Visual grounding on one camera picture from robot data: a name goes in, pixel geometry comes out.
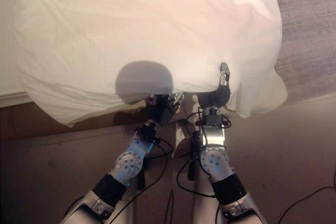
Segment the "floor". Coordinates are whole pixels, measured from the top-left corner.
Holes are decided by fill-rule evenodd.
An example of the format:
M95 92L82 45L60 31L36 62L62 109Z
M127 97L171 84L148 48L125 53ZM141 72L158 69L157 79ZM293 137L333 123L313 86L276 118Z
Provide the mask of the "floor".
M336 97L330 97L285 105L248 119L230 117L233 126L226 131L225 142L230 164L268 223L277 223L295 201L332 186L335 104ZM70 202L92 188L113 165L135 126L1 141L1 207L7 223L58 223ZM174 143L174 131L175 124L171 124L160 136ZM182 142L175 156L187 150L188 143ZM163 178L139 197L138 223L163 223L171 188L173 224L192 223L192 219L197 224L214 223L215 200L193 197L176 186L176 174L185 161L170 159ZM149 163L147 183L157 178L163 165L161 159ZM183 185L193 188L185 176L186 171ZM195 188L208 190L202 183ZM336 223L335 207L336 194L327 189L295 206L281 224Z

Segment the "wire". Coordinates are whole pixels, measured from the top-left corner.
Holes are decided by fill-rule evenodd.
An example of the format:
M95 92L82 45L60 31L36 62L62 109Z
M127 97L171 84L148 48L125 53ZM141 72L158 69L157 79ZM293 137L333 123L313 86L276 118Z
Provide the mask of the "wire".
M325 189L333 189L333 190L335 191L335 193L336 193L336 167L335 167L335 171L334 171L333 185L334 185L333 187L332 187L332 186L324 186L324 187L322 187L322 188L316 190L315 192L311 193L311 194L308 195L307 197L305 197L305 198L303 198L303 199L301 199L301 200L298 200L298 201L296 201L295 203L293 203L292 205L290 205L290 206L286 209L286 211L282 214L280 220L278 221L278 224L281 223L281 221L284 219L284 217L286 216L286 214L287 214L287 213L288 213L294 206L296 206L298 203L300 203L300 202L302 202L302 201L304 201L304 200L306 200L306 199L309 199L310 197L314 196L314 195L317 194L318 192L323 191L323 190L325 190Z
M162 138L160 140L162 142L164 142L166 145L169 146L170 151L166 152L165 154L159 155L159 156L149 157L149 158L147 158L147 161L150 161L150 160L153 160L153 159L156 159L156 158L160 158L160 157L164 157L164 156L168 156L168 155L170 155L174 151L173 146L168 141L166 141L166 140L164 140Z
M188 119L189 119L190 117L192 117L193 115L196 115L196 114L198 114L198 111L197 111L197 112L194 112L194 113L191 113L189 116L187 116L187 117L185 118L185 120L188 121Z
M65 211L64 215L63 215L63 218L68 214L68 212L70 211L70 209L75 205L75 203L81 199L83 199L84 196L80 196L78 199L75 199L71 205L68 207L68 209Z
M196 195L200 195L200 196L203 196L203 197L207 197L207 198L215 198L216 195L207 195L207 194L202 194L202 193L199 193L197 191L193 191L193 190L190 190L184 186L182 186L180 184L180 181L178 180L178 178L180 177L180 174L182 172L182 170L187 166L187 164L193 160L193 158L190 158L188 159L188 161L182 166L182 168L179 170L179 172L177 173L177 176L176 176L176 182L177 182L177 185L179 186L179 188L181 188L182 190L185 190L185 191L188 191L189 193L193 193L193 194L196 194Z
M174 208L174 191L173 191L173 189L170 190L168 204L167 204L166 213L165 213L165 217L164 217L164 224L166 224L166 222L167 222L168 210L169 210L169 205L170 205L171 200L172 200L172 210L170 211L170 224L172 224L173 208Z
M161 146L159 146L158 144L155 144L158 148L160 148L162 150L162 152L165 154L163 155L165 157L165 164L164 164L164 167L162 169L162 172L161 174L159 175L159 177L154 181L152 182L150 185L148 185L145 189L143 189L141 192L139 192L133 199L131 199L118 213L117 215L110 221L110 224L112 222L114 222L114 220L119 216L119 214L121 214L121 212L123 212L126 207L128 207L133 201L135 201L136 198L138 198L140 195L142 195L146 190L148 190L151 186L155 185L163 176L166 168L167 168L167 164L168 164L168 158L167 158L167 152L164 150L164 148L162 148Z
M215 224L217 224L217 220L218 220L218 213L219 213L219 204L216 210L216 215L215 215Z

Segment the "bed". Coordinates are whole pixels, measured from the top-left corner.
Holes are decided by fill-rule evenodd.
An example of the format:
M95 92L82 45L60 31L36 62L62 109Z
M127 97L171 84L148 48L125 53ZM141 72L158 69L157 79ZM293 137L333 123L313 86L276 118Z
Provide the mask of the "bed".
M287 102L334 95L335 3L2 0L2 95L10 85L25 90L57 121L73 125L150 93L213 90L221 61L232 72L228 108L243 117L284 103L280 77ZM134 25L125 29L124 20Z

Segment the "white pillow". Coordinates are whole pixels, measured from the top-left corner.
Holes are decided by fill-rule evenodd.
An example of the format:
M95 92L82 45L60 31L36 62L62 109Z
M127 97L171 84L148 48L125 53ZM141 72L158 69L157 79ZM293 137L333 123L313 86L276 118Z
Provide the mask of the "white pillow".
M281 43L277 0L17 0L15 12L23 86L64 124L150 93L214 90L221 62L228 108L249 116ZM286 98L275 79L273 107Z

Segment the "silver metal bracket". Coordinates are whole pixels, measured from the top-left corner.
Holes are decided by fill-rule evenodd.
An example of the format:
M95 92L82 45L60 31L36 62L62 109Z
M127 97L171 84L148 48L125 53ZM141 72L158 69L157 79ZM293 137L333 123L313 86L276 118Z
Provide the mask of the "silver metal bracket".
M250 193L247 193L244 197L241 199L228 204L228 205L221 205L221 210L224 214L224 217L227 219L230 219L232 217L240 216L248 211L253 211L258 218L254 218L254 222L251 223L260 223L260 224L267 224L266 219L262 216L261 212L259 211L257 205L254 203ZM243 218L242 220L245 220L245 222L230 222L230 223L246 223L250 224L250 222L247 222L246 220L249 219L248 217Z

